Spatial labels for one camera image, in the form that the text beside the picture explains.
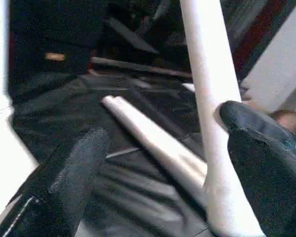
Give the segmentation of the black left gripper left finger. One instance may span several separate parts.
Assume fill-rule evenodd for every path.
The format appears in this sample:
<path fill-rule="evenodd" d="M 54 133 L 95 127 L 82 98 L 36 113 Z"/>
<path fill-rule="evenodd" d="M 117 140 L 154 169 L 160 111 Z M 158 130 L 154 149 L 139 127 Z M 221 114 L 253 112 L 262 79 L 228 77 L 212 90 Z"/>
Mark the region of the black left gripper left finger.
<path fill-rule="evenodd" d="M 109 144 L 101 127 L 62 141 L 9 201 L 0 237 L 73 237 Z"/>

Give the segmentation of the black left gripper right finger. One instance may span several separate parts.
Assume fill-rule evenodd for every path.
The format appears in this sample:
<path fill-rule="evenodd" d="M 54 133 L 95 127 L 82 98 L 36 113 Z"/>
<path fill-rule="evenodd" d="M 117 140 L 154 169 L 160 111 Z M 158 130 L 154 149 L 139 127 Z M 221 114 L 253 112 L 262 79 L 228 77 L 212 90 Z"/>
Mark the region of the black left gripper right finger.
<path fill-rule="evenodd" d="M 235 101 L 220 107 L 228 153 L 268 237 L 296 237 L 296 133 Z"/>

